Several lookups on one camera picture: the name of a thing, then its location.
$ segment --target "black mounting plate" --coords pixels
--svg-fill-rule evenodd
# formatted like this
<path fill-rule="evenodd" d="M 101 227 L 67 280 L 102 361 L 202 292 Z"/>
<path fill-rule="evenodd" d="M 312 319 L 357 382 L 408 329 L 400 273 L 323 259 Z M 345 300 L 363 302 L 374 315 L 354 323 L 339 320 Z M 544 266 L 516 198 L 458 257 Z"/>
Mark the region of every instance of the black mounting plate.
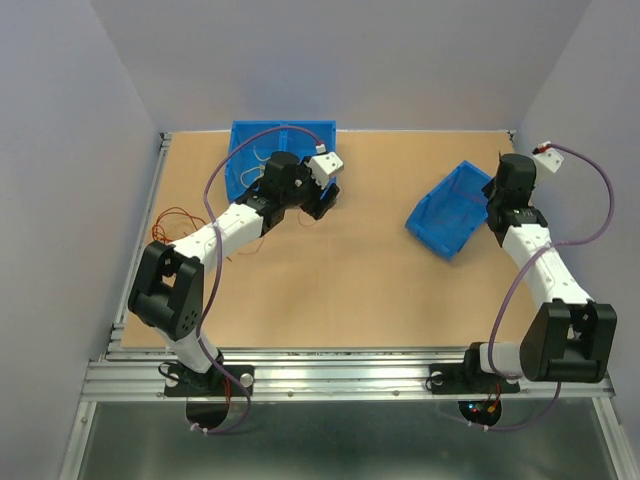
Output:
<path fill-rule="evenodd" d="M 237 379 L 240 379 L 245 373 L 248 373 L 252 377 L 255 374 L 253 365 L 225 365 L 224 368 Z M 197 378 L 190 378 L 190 381 L 180 382 L 173 387 L 168 386 L 165 382 L 165 397 L 225 397 L 224 385 L 222 384 L 223 376 L 214 367 L 211 367 L 210 371 L 205 374 L 196 374 L 186 369 L 186 367 L 180 363 L 170 363 L 167 373 L 169 375 L 177 375 L 178 378 L 182 379 L 185 378 L 185 375 L 188 375 L 188 378 L 195 376 L 197 376 Z M 248 387 L 247 391 L 252 395 L 253 385 Z M 231 382 L 231 396 L 244 396 L 240 388 L 233 382 Z"/>
<path fill-rule="evenodd" d="M 475 372 L 470 376 L 463 363 L 433 363 L 429 365 L 429 372 L 431 376 L 427 380 L 427 389 L 434 395 L 488 395 L 491 391 L 495 394 L 498 383 L 502 393 L 520 391 L 518 383 L 508 383 L 491 373 Z"/>

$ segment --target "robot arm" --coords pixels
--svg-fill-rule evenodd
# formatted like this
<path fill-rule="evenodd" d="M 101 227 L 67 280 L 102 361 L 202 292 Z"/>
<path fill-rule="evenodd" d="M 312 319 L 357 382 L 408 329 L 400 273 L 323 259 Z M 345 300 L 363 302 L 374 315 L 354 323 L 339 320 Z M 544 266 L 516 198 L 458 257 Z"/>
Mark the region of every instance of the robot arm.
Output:
<path fill-rule="evenodd" d="M 562 156 L 545 145 L 534 157 L 506 154 L 483 192 L 487 224 L 498 243 L 522 268 L 551 244 L 547 221 L 529 205 L 535 184 L 555 173 Z M 524 276 L 538 313 L 521 345 L 496 344 L 494 363 L 503 373 L 532 381 L 599 382 L 606 373 L 616 326 L 611 305 L 594 302 L 551 248 Z M 493 373 L 488 345 L 480 345 L 481 369 Z"/>
<path fill-rule="evenodd" d="M 316 220 L 335 205 L 339 188 L 331 181 L 342 171 L 333 152 L 306 157 L 302 162 L 288 152 L 274 152 L 264 175 L 218 217 L 222 235 L 218 245 L 213 225 L 171 245 L 149 244 L 140 260 L 128 308 L 158 331 L 179 361 L 196 374 L 210 370 L 211 362 L 198 345 L 204 278 L 215 269 L 218 248 L 226 258 L 264 236 L 282 221 L 285 210 L 300 207 Z M 173 284 L 166 282 L 172 278 Z M 214 358 L 220 352 L 202 339 Z"/>

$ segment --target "wooden board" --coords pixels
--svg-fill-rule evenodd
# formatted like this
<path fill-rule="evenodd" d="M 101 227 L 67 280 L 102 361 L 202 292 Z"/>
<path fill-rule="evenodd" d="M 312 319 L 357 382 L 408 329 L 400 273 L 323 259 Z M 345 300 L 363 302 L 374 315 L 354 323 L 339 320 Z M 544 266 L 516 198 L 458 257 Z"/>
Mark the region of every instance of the wooden board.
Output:
<path fill-rule="evenodd" d="M 228 133 L 173 136 L 153 218 L 171 206 L 206 217 L 204 184 L 227 151 Z M 340 132 L 345 162 L 338 205 L 312 225 L 287 212 L 259 244 L 226 260 L 205 330 L 222 347 L 462 346 L 486 340 L 517 273 L 483 226 L 451 262 L 404 228 L 418 203 L 462 160 L 489 174 L 506 133 Z M 224 177 L 212 188 L 217 212 L 228 205 Z M 174 238 L 189 225 L 170 225 Z M 213 275 L 207 278 L 206 291 Z M 534 309 L 521 286 L 499 338 L 519 341 Z M 122 345 L 163 346 L 129 315 Z"/>

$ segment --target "gray wall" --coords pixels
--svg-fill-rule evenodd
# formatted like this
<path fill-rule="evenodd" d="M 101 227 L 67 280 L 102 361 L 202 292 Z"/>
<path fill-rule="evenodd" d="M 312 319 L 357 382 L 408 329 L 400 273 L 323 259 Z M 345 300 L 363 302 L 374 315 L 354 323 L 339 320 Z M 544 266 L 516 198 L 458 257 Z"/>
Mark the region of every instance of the gray wall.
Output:
<path fill-rule="evenodd" d="M 103 351 L 157 134 L 91 5 L 0 15 L 0 477 L 56 478 Z"/>
<path fill-rule="evenodd" d="M 516 127 L 589 0 L 92 0 L 163 131 Z"/>
<path fill-rule="evenodd" d="M 640 2 L 594 0 L 516 136 L 528 150 L 552 139 L 593 156 L 611 176 L 616 217 L 595 244 L 562 255 L 584 287 L 619 316 L 611 374 L 616 406 L 640 455 Z M 558 239 L 593 231 L 606 211 L 602 181 L 569 159 L 535 197 Z"/>

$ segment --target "blue tray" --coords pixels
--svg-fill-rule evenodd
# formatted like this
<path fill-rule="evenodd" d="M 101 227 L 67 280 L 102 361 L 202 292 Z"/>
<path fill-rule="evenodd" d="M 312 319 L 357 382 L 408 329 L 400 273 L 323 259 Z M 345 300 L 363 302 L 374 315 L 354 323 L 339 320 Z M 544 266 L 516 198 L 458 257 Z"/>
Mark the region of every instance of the blue tray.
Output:
<path fill-rule="evenodd" d="M 487 219 L 482 187 L 489 180 L 489 175 L 464 160 L 420 200 L 405 226 L 435 253 L 451 260 Z"/>
<path fill-rule="evenodd" d="M 281 125 L 295 125 L 311 130 L 324 140 L 327 151 L 331 152 L 336 149 L 336 122 L 334 121 L 235 121 L 231 127 L 229 152 L 256 133 Z M 275 151 L 291 152 L 302 160 L 308 155 L 315 155 L 316 146 L 309 135 L 294 130 L 269 133 L 247 145 L 229 160 L 224 170 L 229 202 L 233 202 L 242 195 L 247 187 L 255 181 L 261 174 L 257 167 L 263 165 Z"/>

